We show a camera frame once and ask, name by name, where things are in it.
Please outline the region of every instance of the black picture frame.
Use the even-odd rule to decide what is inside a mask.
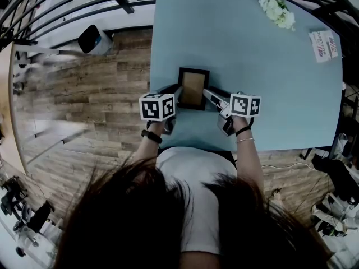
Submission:
[[[203,85],[203,89],[208,89],[208,83],[209,83],[209,71],[204,70],[204,69],[192,69],[192,68],[179,68],[179,74],[178,74],[178,84],[180,86],[182,86],[183,83],[183,74],[184,73],[196,73],[196,74],[202,74],[204,75],[204,85]],[[177,106],[179,108],[184,108],[184,109],[192,109],[192,110],[205,110],[206,107],[206,97],[204,95],[202,95],[202,101],[201,101],[201,105],[190,105],[190,104],[184,104],[181,103],[181,98],[179,98],[178,104]]]

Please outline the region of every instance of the white cable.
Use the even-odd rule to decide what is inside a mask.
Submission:
[[[274,166],[274,165],[262,165],[262,168],[264,168],[264,167],[269,167],[269,168],[283,169],[283,168],[291,168],[291,167],[295,166],[296,164],[303,164],[303,165],[308,166],[311,170],[318,171],[318,170],[316,170],[316,169],[314,169],[314,168],[311,168],[309,165],[307,165],[307,164],[305,164],[305,163],[295,163],[295,164],[292,164],[292,165],[290,165],[290,166],[284,166],[284,167],[282,167],[282,168],[279,168],[279,167]]]

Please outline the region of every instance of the white flower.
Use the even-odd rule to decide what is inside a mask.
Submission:
[[[268,0],[259,0],[259,5],[264,11],[266,11],[268,6]]]
[[[293,27],[296,22],[294,19],[294,13],[288,11],[284,2],[278,3],[277,0],[259,0],[259,4],[268,18],[271,19],[278,27],[295,31]]]
[[[272,21],[276,21],[280,16],[280,14],[277,14],[277,12],[272,8],[268,8],[266,14]]]

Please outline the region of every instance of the wooden floor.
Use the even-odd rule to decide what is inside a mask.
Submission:
[[[21,138],[55,129],[24,145],[27,160],[66,136],[88,130],[51,152],[27,176],[6,163],[1,169],[20,176],[35,210],[49,199],[56,208],[51,216],[55,222],[65,217],[95,167],[110,169],[137,149],[144,128],[138,98],[149,90],[151,37],[152,30],[124,31],[115,35],[114,48],[106,57],[39,58],[16,77],[25,83],[24,93],[15,101]],[[261,152],[260,158],[263,165],[284,167],[302,161],[300,152]],[[266,194],[282,188],[287,209],[305,224],[311,206],[333,188],[328,176],[306,165],[264,168],[264,174]]]

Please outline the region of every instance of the table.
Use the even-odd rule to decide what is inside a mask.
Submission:
[[[26,162],[21,154],[19,134],[16,129],[15,110],[13,107],[12,80],[15,47],[11,43],[0,52],[0,113],[3,138],[0,155],[18,171],[26,174]]]
[[[258,0],[157,0],[150,88],[178,81],[180,67],[210,70],[209,85],[262,97],[252,126],[259,151],[329,146],[342,93],[339,57],[317,63],[308,33],[328,27],[286,2],[296,31],[270,21]],[[235,151],[235,137],[217,128],[218,113],[179,109],[162,147],[195,146]]]

